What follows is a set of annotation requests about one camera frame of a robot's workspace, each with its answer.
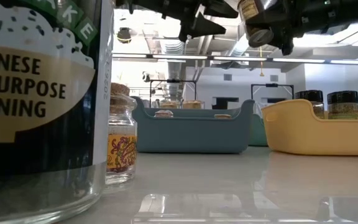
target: japanese all-purpose seasoning label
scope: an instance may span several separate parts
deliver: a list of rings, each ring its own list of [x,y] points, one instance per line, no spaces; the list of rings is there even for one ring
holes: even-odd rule
[[[0,175],[106,161],[111,0],[0,0]]]

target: teal bin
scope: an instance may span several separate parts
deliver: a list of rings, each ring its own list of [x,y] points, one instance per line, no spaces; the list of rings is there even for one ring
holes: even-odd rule
[[[234,110],[169,109],[173,118],[155,118],[160,109],[145,108],[139,97],[134,98],[139,152],[235,154],[249,145],[253,100]],[[229,114],[232,119],[216,119],[216,114]]]
[[[267,138],[264,120],[257,114],[252,115],[251,119],[251,137],[250,137],[250,146],[267,146]]]

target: black lid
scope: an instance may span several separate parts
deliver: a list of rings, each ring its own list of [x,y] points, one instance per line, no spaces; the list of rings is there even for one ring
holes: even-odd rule
[[[295,98],[304,99],[312,102],[324,103],[323,91],[321,90],[300,91],[295,94]]]
[[[357,91],[339,91],[328,94],[328,104],[333,103],[358,103]]]

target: white rice illustration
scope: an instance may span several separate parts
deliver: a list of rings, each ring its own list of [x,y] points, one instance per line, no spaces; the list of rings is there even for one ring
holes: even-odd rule
[[[72,31],[52,28],[38,12],[0,5],[0,47],[65,58],[94,68],[92,58],[81,52],[82,46],[81,42],[76,42]]]

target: yellow tray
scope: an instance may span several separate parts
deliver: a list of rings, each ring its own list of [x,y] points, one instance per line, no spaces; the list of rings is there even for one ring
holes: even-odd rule
[[[307,100],[262,109],[268,146],[302,155],[358,156],[358,120],[324,120]]]

